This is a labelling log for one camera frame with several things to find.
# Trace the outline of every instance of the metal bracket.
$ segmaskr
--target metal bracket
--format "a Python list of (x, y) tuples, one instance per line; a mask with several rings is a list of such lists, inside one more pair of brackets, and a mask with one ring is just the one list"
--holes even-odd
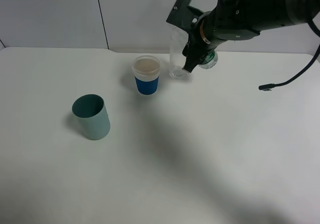
[(167, 23), (173, 24), (174, 26), (181, 28), (182, 30), (189, 33), (193, 19), (199, 19), (204, 14), (201, 10), (189, 6), (191, 0), (176, 0), (168, 18)]

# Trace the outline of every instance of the blue cup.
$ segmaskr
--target blue cup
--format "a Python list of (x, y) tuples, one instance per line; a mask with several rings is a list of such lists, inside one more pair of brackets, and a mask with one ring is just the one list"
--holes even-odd
[(72, 105), (72, 113), (88, 139), (99, 140), (109, 133), (110, 121), (100, 96), (87, 94), (78, 98)]
[(138, 57), (132, 66), (138, 91), (144, 95), (154, 94), (158, 88), (160, 62), (153, 56)]

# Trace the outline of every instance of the white wall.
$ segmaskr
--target white wall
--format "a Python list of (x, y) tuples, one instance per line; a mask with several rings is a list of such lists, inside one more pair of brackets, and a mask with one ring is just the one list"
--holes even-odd
[[(100, 0), (106, 19), (110, 49), (168, 50), (170, 28), (167, 16), (175, 0)], [(217, 0), (193, 0), (191, 5), (212, 10)], [(320, 16), (315, 19), (320, 24)], [(219, 47), (227, 51), (296, 52), (313, 54), (320, 39), (308, 25), (284, 27), (262, 32), (252, 40), (228, 41)]]
[(106, 48), (97, 0), (0, 0), (6, 46)]

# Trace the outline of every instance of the white tabletop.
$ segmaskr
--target white tabletop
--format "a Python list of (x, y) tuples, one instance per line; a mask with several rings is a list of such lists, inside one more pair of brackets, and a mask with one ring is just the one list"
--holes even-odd
[[(320, 66), (272, 92), (307, 54), (219, 52), (211, 70), (137, 93), (139, 54), (0, 52), (0, 220), (8, 224), (317, 224)], [(104, 98), (111, 131), (85, 139), (72, 103)]]

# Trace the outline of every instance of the teal cup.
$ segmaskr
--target teal cup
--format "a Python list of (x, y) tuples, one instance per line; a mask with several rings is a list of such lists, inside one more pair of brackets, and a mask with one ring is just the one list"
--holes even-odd
[(72, 105), (72, 113), (88, 139), (99, 140), (109, 133), (110, 121), (100, 96), (87, 94), (78, 98)]

